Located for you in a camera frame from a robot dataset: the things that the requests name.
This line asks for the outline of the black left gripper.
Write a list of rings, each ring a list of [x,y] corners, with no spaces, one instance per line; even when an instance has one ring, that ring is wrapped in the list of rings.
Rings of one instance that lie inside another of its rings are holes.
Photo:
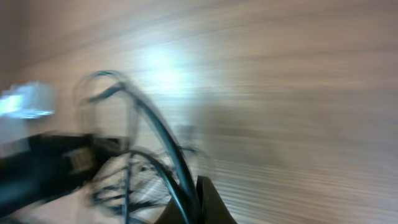
[[[1,159],[1,216],[72,193],[95,177],[121,147],[119,138],[37,134],[29,150]]]

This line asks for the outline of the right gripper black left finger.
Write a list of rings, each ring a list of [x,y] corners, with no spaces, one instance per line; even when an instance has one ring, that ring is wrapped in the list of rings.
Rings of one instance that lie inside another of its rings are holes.
[[[173,198],[170,199],[154,224],[185,224],[183,215]]]

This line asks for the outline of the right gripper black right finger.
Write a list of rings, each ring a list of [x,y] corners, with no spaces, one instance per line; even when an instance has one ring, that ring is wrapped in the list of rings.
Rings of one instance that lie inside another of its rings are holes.
[[[196,190],[201,205],[199,223],[237,224],[209,177],[198,176]]]

